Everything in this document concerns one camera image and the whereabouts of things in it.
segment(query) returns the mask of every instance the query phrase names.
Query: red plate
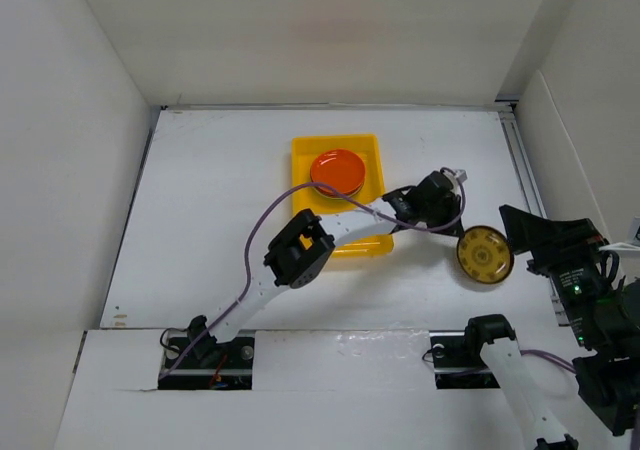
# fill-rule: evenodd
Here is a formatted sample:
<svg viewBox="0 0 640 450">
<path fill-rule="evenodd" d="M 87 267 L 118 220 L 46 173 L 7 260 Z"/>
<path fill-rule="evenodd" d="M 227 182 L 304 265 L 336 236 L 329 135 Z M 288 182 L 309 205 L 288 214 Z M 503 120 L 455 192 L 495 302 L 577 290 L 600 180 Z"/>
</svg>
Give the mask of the red plate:
<svg viewBox="0 0 640 450">
<path fill-rule="evenodd" d="M 339 192 L 353 195 L 362 187 L 366 173 L 362 159 L 350 150 L 336 148 L 319 155 L 311 164 L 311 181 L 331 185 Z M 327 197 L 333 193 L 317 188 Z"/>
</svg>

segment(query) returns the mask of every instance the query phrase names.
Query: white table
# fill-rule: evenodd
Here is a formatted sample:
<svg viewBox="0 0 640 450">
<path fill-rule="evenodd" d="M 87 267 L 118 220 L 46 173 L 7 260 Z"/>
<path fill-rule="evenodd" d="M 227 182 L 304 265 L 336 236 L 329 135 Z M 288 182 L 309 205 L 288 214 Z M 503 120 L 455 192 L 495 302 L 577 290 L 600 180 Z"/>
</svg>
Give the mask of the white table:
<svg viewBox="0 0 640 450">
<path fill-rule="evenodd" d="M 255 316 L 254 388 L 157 391 L 159 330 L 213 317 L 243 283 L 242 247 L 263 209 L 290 184 L 294 136 L 375 133 L 387 189 L 441 166 L 465 168 L 465 226 L 502 228 L 498 206 L 527 208 L 496 112 L 459 109 L 164 111 L 109 292 L 89 333 L 58 450 L 516 449 L 520 434 L 499 390 L 438 391 L 427 329 L 460 329 L 503 313 L 523 348 L 580 352 L 556 324 L 548 282 L 517 258 L 501 285 L 458 270 L 453 239 L 402 232 L 394 251 L 333 260 L 319 278 Z M 255 240 L 267 242 L 290 205 Z M 581 449 L 622 449 L 577 396 L 572 378 L 527 365 Z"/>
</svg>

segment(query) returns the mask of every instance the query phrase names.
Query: orange plate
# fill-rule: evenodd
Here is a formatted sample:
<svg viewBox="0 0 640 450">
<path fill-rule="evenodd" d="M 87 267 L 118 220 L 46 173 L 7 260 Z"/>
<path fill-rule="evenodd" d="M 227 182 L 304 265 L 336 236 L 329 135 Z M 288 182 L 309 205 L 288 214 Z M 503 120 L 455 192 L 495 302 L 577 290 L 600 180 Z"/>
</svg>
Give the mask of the orange plate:
<svg viewBox="0 0 640 450">
<path fill-rule="evenodd" d="M 364 162 L 365 179 L 360 191 L 353 196 L 360 203 L 371 203 L 384 195 L 382 165 L 375 135 L 335 135 L 299 137 L 291 142 L 291 175 L 293 185 L 311 180 L 311 165 L 321 154 L 337 148 L 350 150 Z M 304 188 L 293 194 L 293 214 L 310 208 L 318 215 L 347 212 L 354 206 L 338 198 L 327 198 L 314 188 Z M 364 257 L 385 255 L 393 250 L 393 237 L 379 235 L 336 248 L 336 257 Z"/>
<path fill-rule="evenodd" d="M 319 155 L 311 164 L 311 181 L 331 185 L 340 193 L 353 195 L 364 184 L 366 169 L 362 159 L 350 150 L 336 148 Z M 327 197 L 333 192 L 316 188 Z"/>
</svg>

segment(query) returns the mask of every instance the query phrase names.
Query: yellow tray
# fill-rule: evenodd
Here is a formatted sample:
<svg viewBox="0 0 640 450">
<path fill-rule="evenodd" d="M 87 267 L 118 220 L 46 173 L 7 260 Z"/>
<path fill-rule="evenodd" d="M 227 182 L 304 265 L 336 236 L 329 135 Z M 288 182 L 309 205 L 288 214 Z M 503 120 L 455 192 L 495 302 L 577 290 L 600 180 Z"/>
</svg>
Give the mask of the yellow tray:
<svg viewBox="0 0 640 450">
<path fill-rule="evenodd" d="M 321 153 L 335 148 L 345 148 L 356 153 L 364 162 L 366 175 L 364 184 L 354 198 L 360 203 L 371 203 L 384 194 L 382 165 L 375 135 L 335 135 L 330 137 L 299 137 L 291 142 L 291 175 L 293 186 L 311 181 L 311 163 Z M 293 194 L 293 214 L 310 208 L 314 213 L 346 212 L 354 205 L 340 199 L 324 197 L 314 188 L 304 188 Z M 337 257 L 372 257 L 385 255 L 393 250 L 393 237 L 379 235 L 363 238 L 336 248 Z"/>
</svg>

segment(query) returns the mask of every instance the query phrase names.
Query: red wire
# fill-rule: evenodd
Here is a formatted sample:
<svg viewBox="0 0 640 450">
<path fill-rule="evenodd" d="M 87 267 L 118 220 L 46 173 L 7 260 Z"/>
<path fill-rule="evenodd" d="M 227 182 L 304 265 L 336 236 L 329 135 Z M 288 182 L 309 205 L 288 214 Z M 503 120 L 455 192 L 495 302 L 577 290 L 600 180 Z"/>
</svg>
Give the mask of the red wire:
<svg viewBox="0 0 640 450">
<path fill-rule="evenodd" d="M 211 380 L 209 381 L 209 388 L 213 387 L 213 384 L 216 383 L 216 379 L 218 378 L 218 373 L 220 373 L 220 369 L 222 368 L 222 365 L 224 365 L 226 361 L 227 361 L 227 354 L 225 353 L 224 356 L 222 357 L 222 360 L 220 360 L 220 363 L 216 367 L 216 371 L 213 374 L 213 377 L 211 377 Z"/>
</svg>

